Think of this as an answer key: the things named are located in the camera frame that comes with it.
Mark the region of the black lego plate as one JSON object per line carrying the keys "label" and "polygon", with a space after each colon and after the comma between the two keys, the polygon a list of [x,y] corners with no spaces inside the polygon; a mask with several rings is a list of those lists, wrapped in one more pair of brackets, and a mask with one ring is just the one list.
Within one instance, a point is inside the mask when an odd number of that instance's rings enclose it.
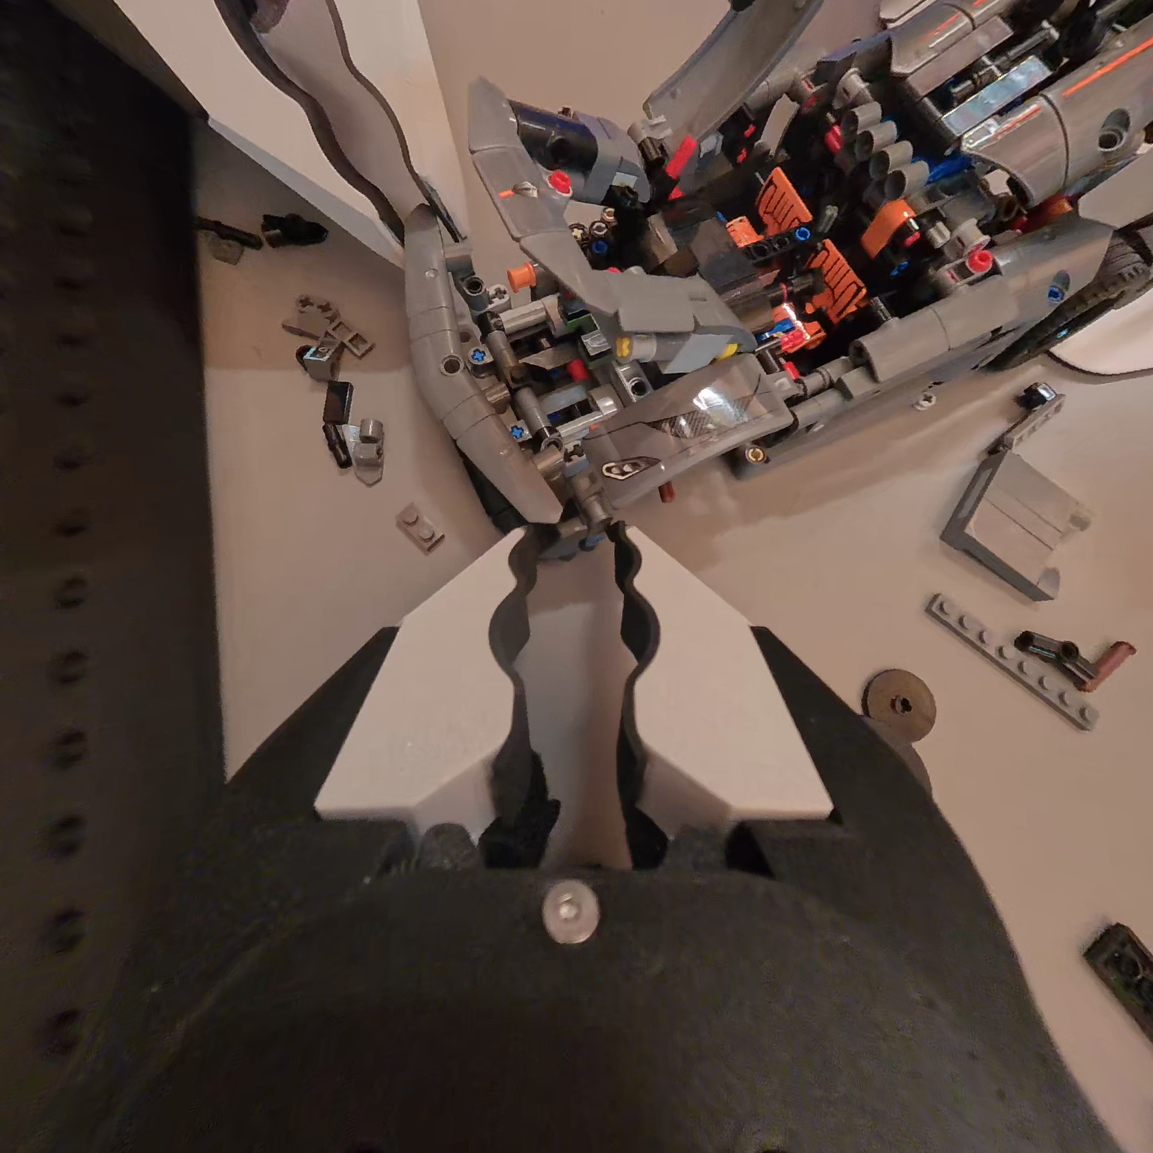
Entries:
{"label": "black lego plate", "polygon": [[1150,951],[1129,927],[1110,923],[1087,944],[1081,960],[1150,1041]]}

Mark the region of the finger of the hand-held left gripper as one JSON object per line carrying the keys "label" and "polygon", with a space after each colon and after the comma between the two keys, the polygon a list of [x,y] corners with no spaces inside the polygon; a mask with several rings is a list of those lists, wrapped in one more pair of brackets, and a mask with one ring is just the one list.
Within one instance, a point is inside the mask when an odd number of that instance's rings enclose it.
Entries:
{"label": "finger of the hand-held left gripper", "polygon": [[215,2],[117,2],[206,110],[209,126],[313,211],[394,268],[402,244],[370,200],[328,163],[305,109],[266,81]]}
{"label": "finger of the hand-held left gripper", "polygon": [[400,218],[428,195],[467,240],[467,198],[418,2],[328,2],[357,100],[356,163]]}

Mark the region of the grey lego sloped panel assembly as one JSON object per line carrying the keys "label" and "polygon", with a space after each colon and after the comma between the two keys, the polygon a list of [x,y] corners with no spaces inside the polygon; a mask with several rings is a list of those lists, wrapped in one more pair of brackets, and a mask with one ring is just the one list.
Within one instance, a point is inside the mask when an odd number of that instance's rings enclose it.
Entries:
{"label": "grey lego sloped panel assembly", "polygon": [[1089,531],[1084,504],[1034,468],[1018,448],[1065,409],[1065,396],[1031,382],[1019,419],[997,435],[942,527],[941,542],[981,563],[1028,601],[1059,593],[1057,548]]}

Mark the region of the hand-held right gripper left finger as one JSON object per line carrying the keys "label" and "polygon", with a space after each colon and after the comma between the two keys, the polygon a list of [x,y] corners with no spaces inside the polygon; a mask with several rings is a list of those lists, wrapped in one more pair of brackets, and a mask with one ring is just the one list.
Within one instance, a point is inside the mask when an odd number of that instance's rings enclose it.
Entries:
{"label": "hand-held right gripper left finger", "polygon": [[324,821],[462,826],[493,868],[535,868],[553,801],[515,663],[552,533],[524,527],[408,612],[315,796]]}

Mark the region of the black dimpled foam mat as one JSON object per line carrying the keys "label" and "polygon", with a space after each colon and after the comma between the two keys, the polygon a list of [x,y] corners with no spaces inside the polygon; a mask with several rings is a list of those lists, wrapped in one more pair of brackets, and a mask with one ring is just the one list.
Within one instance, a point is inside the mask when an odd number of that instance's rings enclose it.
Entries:
{"label": "black dimpled foam mat", "polygon": [[192,118],[2,2],[2,1109],[47,1093],[222,737]]}

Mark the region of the grey lego plate with holes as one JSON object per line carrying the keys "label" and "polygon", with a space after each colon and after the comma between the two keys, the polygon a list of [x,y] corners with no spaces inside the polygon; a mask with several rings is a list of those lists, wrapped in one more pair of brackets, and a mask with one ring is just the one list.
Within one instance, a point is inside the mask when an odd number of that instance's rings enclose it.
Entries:
{"label": "grey lego plate with holes", "polygon": [[340,322],[335,306],[313,296],[295,296],[292,315],[280,321],[284,335],[318,342]]}

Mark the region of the black lego disc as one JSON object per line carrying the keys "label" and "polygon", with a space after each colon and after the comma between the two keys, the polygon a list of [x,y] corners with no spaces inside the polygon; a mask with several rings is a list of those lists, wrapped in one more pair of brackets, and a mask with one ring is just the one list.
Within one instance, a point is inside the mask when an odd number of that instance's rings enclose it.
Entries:
{"label": "black lego disc", "polygon": [[929,687],[907,670],[876,671],[860,691],[860,709],[906,743],[920,743],[936,723]]}

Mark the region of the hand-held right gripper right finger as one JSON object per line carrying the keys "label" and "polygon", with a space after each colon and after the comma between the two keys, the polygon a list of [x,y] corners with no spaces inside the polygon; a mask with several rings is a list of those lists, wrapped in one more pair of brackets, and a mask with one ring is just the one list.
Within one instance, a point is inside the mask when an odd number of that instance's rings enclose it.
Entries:
{"label": "hand-held right gripper right finger", "polygon": [[653,870],[678,840],[826,823],[832,801],[750,622],[633,527],[614,527],[620,640],[633,658],[615,738],[627,856]]}

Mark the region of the grey lego car model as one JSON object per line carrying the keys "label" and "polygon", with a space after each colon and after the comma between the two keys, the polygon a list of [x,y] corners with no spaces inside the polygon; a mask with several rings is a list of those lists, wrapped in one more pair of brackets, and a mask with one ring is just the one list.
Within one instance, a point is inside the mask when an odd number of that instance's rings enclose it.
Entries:
{"label": "grey lego car model", "polygon": [[517,309],[407,220],[412,379],[553,554],[699,462],[769,468],[1150,293],[1150,2],[793,2],[706,138],[476,81]]}

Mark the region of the long grey lego plate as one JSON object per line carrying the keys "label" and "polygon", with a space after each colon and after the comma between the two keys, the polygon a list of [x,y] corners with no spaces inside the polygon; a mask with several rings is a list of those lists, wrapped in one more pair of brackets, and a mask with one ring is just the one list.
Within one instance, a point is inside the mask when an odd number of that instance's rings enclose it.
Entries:
{"label": "long grey lego plate", "polygon": [[1098,727],[1098,708],[1053,661],[1018,650],[1010,635],[987,628],[976,614],[942,594],[928,599],[925,614],[1078,731]]}

